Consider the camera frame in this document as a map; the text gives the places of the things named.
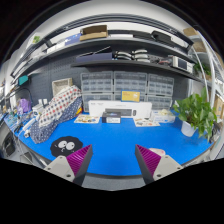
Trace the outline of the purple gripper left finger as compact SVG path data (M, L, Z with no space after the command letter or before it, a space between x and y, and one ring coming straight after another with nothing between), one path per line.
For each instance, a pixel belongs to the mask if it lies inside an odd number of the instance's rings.
M81 186L92 155L92 145L88 145L67 157L58 156L44 170Z

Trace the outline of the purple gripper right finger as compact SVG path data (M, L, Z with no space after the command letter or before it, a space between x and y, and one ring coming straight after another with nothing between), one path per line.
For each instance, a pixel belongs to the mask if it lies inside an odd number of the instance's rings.
M135 156L145 184L152 183L182 169L182 166L169 155L160 156L140 145L135 146Z

